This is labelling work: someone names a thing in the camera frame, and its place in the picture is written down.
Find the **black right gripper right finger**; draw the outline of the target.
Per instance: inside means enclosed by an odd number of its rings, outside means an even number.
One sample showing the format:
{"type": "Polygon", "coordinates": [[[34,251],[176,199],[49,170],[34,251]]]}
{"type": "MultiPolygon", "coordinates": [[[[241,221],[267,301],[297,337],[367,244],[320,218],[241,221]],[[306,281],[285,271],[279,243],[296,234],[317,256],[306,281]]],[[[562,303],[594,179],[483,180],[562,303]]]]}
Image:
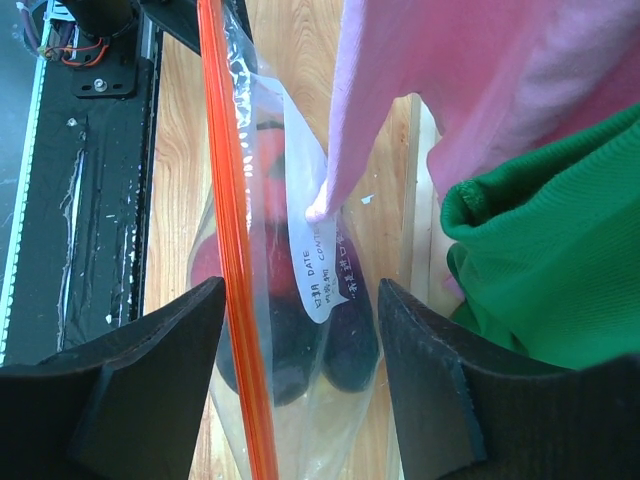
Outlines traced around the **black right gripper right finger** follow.
{"type": "Polygon", "coordinates": [[[635,479],[639,358],[583,370],[495,345],[379,285],[380,332],[408,479],[635,479]]]}

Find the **clear zip top bag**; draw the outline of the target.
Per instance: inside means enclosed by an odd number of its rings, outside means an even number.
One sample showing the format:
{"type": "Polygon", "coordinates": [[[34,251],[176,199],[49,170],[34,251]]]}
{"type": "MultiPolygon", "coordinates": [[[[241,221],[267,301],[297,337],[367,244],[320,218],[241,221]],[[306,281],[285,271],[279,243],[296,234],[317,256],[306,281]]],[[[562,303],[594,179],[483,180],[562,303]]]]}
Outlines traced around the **clear zip top bag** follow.
{"type": "Polygon", "coordinates": [[[281,479],[336,479],[380,363],[374,305],[341,216],[304,211],[326,173],[317,138],[225,5],[227,66],[243,168],[260,376],[281,479]]]}

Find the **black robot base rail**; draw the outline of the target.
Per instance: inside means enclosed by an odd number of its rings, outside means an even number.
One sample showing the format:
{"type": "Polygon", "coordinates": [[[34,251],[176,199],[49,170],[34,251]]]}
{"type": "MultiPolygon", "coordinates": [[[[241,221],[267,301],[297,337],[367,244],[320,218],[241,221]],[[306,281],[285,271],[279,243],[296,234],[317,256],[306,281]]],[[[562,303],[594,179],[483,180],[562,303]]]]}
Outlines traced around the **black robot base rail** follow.
{"type": "Polygon", "coordinates": [[[163,36],[192,1],[33,1],[37,61],[7,250],[1,362],[35,364],[137,319],[163,36]]]}

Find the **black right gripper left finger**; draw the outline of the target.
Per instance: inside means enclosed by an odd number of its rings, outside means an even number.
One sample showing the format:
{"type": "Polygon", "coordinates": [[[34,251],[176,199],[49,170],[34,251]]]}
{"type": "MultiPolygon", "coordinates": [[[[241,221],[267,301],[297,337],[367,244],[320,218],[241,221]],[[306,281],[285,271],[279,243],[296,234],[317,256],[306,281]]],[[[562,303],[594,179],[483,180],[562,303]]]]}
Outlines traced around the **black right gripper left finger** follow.
{"type": "Polygon", "coordinates": [[[4,367],[2,477],[187,478],[224,312],[214,277],[95,340],[4,367]]]}

